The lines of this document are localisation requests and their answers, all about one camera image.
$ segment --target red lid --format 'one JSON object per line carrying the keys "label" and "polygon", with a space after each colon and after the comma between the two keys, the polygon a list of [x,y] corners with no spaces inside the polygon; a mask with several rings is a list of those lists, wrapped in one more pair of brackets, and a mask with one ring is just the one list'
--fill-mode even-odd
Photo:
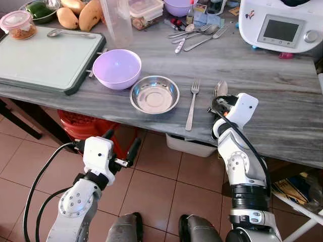
{"label": "red lid", "polygon": [[0,27],[4,30],[11,30],[23,26],[32,19],[29,12],[18,10],[7,15],[4,15],[0,19]]}

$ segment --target black cable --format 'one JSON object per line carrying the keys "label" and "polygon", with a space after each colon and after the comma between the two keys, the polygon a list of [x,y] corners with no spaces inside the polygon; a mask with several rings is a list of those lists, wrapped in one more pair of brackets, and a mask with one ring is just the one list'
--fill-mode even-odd
{"label": "black cable", "polygon": [[25,207],[25,211],[24,211],[24,219],[23,219],[23,231],[24,231],[24,236],[25,236],[25,241],[26,242],[30,242],[29,236],[28,236],[28,230],[27,230],[27,220],[28,220],[28,213],[29,213],[29,207],[30,207],[30,202],[31,202],[31,198],[32,195],[34,194],[35,188],[37,186],[37,183],[39,181],[39,179],[41,178],[42,174],[45,172],[45,170],[47,169],[47,167],[50,165],[50,163],[52,162],[52,160],[55,158],[55,156],[65,147],[67,146],[72,146],[75,145],[74,142],[70,142],[67,144],[63,144],[61,147],[59,147],[54,153],[53,155],[51,155],[51,157],[49,158],[49,160],[47,161],[47,163],[44,165],[44,167],[40,170],[39,174],[37,175],[34,183],[32,184],[30,191],[29,191],[29,195],[27,198],[27,202],[26,202],[26,207]]}
{"label": "black cable", "polygon": [[244,134],[236,127],[234,126],[233,123],[231,123],[230,120],[228,120],[222,113],[220,113],[218,110],[213,109],[228,125],[230,125],[230,127],[237,132],[237,134],[242,138],[242,140],[247,144],[247,146],[249,147],[249,149],[252,151],[252,153],[256,156],[256,158],[258,159],[258,161],[260,162],[260,165],[263,169],[263,172],[265,174],[265,178],[266,178],[266,189],[267,189],[267,195],[268,197],[271,196],[272,190],[271,190],[271,177],[269,175],[268,169],[265,165],[264,160],[261,158],[261,156],[258,154],[258,152],[256,151],[256,149],[252,146],[252,144],[249,142],[249,140],[244,136]]}
{"label": "black cable", "polygon": [[68,189],[70,189],[71,187],[69,188],[64,188],[62,190],[59,190],[55,193],[53,193],[52,195],[50,195],[46,200],[45,202],[42,204],[42,206],[40,207],[39,209],[39,212],[38,212],[38,215],[37,215],[37,220],[36,220],[36,230],[35,230],[35,238],[36,238],[36,242],[39,242],[39,226],[40,226],[40,221],[41,221],[41,216],[42,216],[42,213],[47,205],[47,203],[52,199],[54,198],[55,196],[57,196],[58,194],[60,193],[64,193],[66,192]]}

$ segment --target white storage bin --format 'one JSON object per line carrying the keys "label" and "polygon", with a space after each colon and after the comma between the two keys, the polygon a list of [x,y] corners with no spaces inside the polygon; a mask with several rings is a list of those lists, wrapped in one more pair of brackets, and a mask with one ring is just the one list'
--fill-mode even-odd
{"label": "white storage bin", "polygon": [[163,15],[163,6],[161,0],[129,0],[132,25],[142,30],[158,23]]}
{"label": "white storage bin", "polygon": [[182,151],[200,157],[208,157],[215,150],[215,145],[204,144],[197,141],[185,141],[182,137],[166,134],[167,146],[173,150]]}

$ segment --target appliance knob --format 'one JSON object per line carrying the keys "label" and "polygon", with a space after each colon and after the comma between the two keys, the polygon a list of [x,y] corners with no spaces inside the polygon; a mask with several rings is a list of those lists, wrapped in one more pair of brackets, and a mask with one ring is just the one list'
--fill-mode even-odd
{"label": "appliance knob", "polygon": [[313,43],[318,39],[318,32],[316,30],[309,30],[304,35],[304,40],[307,43]]}

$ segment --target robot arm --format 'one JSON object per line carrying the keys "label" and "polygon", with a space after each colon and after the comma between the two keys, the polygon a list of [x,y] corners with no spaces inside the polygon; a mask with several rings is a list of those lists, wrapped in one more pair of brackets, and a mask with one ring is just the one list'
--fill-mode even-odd
{"label": "robot arm", "polygon": [[[257,105],[256,98],[240,93],[237,97],[215,98],[209,111],[218,114],[221,109],[227,113],[226,118],[241,130]],[[275,216],[269,212],[266,174],[259,160],[223,118],[214,124],[212,136],[218,138],[218,151],[225,162],[233,192],[230,213],[233,230],[229,232],[227,241],[281,241]]]}
{"label": "robot arm", "polygon": [[87,242],[89,226],[96,214],[101,192],[115,181],[121,167],[130,167],[140,146],[136,139],[125,160],[113,153],[113,142],[102,137],[90,137],[83,142],[85,175],[80,178],[59,201],[59,212],[47,242]]}

